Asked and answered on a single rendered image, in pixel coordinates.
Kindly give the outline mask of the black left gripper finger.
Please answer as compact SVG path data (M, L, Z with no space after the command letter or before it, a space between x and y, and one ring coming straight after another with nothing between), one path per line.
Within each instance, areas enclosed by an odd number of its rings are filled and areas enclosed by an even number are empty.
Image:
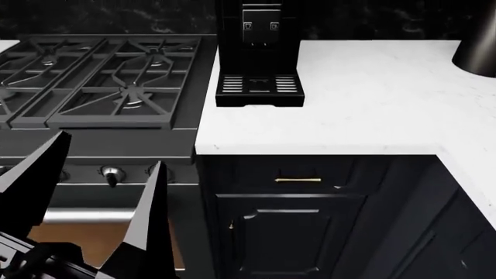
M59 132L0 176L0 232L26 237L43 222L70 144L71 134Z
M175 279L167 211L167 166L158 162L123 241L101 266L96 279Z

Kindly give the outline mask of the dark navy cabinet door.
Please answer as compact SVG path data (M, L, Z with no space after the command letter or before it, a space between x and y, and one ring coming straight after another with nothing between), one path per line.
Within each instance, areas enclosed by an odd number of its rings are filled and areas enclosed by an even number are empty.
M359 195L217 195L221 279L330 279Z

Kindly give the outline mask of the dark navy cabinet drawer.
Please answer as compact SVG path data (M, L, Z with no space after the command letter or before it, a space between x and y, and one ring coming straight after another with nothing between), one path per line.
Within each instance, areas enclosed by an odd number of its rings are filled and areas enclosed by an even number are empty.
M326 155L240 157L232 166L232 185L246 190L301 190L346 185L354 159ZM275 178L321 178L320 183L276 183Z

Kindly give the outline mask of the black coffee machine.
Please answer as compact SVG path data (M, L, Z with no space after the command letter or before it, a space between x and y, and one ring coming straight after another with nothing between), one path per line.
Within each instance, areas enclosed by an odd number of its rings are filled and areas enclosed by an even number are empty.
M301 0L215 0L218 107L301 107Z

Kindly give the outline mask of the dark navy corner cabinet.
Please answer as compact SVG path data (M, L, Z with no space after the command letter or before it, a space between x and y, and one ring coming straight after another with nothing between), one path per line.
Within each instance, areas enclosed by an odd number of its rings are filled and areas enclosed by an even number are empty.
M362 279L496 279L496 229L437 157Z

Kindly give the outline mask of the black gas range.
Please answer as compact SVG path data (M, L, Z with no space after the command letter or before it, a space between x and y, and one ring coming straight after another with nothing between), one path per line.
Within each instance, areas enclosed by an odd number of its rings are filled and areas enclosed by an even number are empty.
M64 168L71 178L58 183L48 208L135 208L149 176L150 166L164 162L174 172L167 183L168 222L178 279L215 279L201 187L195 166L195 139L212 72L217 42L212 35L201 38L187 83L175 109L171 129L57 129L47 120L102 58L99 50L113 48L123 35L25 35L12 43L0 43L0 53L27 36L94 36L104 41L74 69L0 129L0 174L14 167L38 146L60 131L71 134L71 148ZM126 179L110 188L101 167L120 167ZM129 222L45 223L34 227L30 239L40 242L72 242L81 246L85 261L99 267L122 241Z

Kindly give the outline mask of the black cast iron stove grate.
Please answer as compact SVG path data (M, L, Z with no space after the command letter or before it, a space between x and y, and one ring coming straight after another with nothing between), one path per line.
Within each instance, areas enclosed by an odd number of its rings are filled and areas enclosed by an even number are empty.
M0 129L40 99L104 40L94 36L27 36L0 53Z
M171 129L202 39L131 36L102 58L46 121L57 129Z

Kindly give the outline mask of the black matte cylindrical vessel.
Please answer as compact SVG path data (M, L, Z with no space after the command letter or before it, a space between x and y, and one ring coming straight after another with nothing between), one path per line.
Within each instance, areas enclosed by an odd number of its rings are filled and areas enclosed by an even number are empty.
M484 0L471 19L452 62L471 74L496 78L496 0Z

